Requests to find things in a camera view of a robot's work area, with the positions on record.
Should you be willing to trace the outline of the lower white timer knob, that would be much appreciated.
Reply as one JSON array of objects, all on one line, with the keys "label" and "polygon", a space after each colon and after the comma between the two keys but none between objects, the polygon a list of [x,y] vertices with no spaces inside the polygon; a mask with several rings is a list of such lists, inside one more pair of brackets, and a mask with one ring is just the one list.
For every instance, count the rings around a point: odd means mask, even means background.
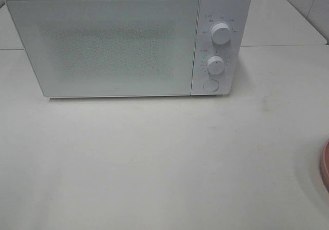
[{"label": "lower white timer knob", "polygon": [[225,66],[226,66],[223,58],[220,56],[210,57],[207,60],[206,65],[207,65],[208,73],[211,75],[221,74],[225,70]]}]

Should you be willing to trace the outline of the white microwave door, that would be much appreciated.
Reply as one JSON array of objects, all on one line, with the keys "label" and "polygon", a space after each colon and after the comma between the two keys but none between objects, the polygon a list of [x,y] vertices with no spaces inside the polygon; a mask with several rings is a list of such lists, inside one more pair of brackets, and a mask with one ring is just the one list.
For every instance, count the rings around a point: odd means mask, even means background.
[{"label": "white microwave door", "polygon": [[44,96],[188,95],[198,0],[9,0]]}]

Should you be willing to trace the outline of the upper white power knob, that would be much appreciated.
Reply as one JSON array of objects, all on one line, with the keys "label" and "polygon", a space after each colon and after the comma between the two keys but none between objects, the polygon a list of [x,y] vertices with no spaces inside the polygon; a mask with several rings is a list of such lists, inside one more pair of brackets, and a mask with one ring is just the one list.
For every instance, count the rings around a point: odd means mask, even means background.
[{"label": "upper white power knob", "polygon": [[228,22],[220,21],[211,27],[210,33],[215,44],[223,45],[230,41],[232,28]]}]

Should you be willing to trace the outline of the round white door button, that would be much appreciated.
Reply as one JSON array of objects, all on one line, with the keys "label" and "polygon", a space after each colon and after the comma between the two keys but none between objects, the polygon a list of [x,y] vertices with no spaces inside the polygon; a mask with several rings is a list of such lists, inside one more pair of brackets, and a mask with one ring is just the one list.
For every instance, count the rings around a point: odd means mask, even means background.
[{"label": "round white door button", "polygon": [[217,80],[208,80],[203,84],[203,88],[207,92],[217,92],[219,89],[219,82]]}]

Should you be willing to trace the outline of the pink round plate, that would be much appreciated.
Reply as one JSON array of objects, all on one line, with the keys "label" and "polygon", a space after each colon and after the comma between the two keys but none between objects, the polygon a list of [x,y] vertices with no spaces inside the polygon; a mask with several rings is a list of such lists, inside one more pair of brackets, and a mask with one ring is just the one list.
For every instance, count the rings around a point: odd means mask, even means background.
[{"label": "pink round plate", "polygon": [[320,172],[323,183],[328,189],[329,186],[329,175],[328,175],[328,141],[326,142],[320,159]]}]

